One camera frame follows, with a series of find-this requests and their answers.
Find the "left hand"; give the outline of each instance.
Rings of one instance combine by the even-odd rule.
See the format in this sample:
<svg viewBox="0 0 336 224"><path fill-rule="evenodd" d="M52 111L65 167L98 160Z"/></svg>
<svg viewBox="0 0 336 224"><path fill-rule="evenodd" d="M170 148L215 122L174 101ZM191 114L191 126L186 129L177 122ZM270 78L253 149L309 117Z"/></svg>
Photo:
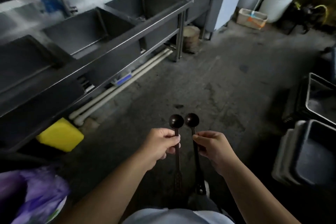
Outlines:
<svg viewBox="0 0 336 224"><path fill-rule="evenodd" d="M168 128L152 128L139 151L148 160L148 170L152 169L156 161L165 159L167 153L175 154L174 146L179 144L180 135L174 136L174 130Z"/></svg>

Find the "right hand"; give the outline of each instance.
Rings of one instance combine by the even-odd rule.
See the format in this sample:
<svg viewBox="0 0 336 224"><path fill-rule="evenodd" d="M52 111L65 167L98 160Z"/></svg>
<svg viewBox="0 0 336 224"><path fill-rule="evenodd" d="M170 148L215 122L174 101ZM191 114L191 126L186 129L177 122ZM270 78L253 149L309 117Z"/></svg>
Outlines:
<svg viewBox="0 0 336 224"><path fill-rule="evenodd" d="M198 145L203 146L199 147L199 154L207 157L220 175L223 175L226 165L239 160L223 133L201 131L192 138Z"/></svg>

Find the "spoon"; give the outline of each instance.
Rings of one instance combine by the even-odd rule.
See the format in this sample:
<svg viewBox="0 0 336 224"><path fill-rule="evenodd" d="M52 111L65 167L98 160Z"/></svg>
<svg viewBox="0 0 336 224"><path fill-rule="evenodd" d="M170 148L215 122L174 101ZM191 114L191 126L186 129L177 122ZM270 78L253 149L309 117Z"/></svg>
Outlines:
<svg viewBox="0 0 336 224"><path fill-rule="evenodd" d="M173 114L169 118L169 125L175 131L175 136L179 136L179 128L184 124L184 120L181 115ZM182 190L182 173L180 167L180 148L179 144L175 145L175 158L176 158L176 173L175 173L175 189L176 192Z"/></svg>
<svg viewBox="0 0 336 224"><path fill-rule="evenodd" d="M199 117L194 114L194 113L189 113L186 117L185 117L185 124L191 128L191 135L195 135L196 134L196 127L199 125L200 123L200 119ZM198 195L205 195L206 194L206 190L205 190L205 184L204 184L204 175L203 172L201 170L201 166L200 166L200 158L198 155L198 144L192 140L193 145L194 145L194 156L195 156L195 164L196 164L196 193Z"/></svg>

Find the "spoon bowl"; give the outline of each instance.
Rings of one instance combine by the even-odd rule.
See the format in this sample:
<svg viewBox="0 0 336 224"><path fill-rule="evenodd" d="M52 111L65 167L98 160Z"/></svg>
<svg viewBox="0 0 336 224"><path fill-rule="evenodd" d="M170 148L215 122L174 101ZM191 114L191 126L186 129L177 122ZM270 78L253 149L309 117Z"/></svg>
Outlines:
<svg viewBox="0 0 336 224"><path fill-rule="evenodd" d="M195 128L199 125L200 123L200 119L199 117L194 114L194 113L189 113L187 114L187 116L185 117L185 124L189 127L189 128Z"/></svg>
<svg viewBox="0 0 336 224"><path fill-rule="evenodd" d="M181 128L184 124L184 119L181 115L173 114L169 118L169 125L171 128Z"/></svg>

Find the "wooden stump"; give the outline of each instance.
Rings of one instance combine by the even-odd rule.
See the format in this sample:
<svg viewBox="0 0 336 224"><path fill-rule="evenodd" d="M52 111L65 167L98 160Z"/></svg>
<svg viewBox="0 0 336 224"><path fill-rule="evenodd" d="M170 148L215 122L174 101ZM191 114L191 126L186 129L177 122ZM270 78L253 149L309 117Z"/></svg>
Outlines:
<svg viewBox="0 0 336 224"><path fill-rule="evenodd" d="M183 52L197 53L200 29L195 26L185 26L183 29Z"/></svg>

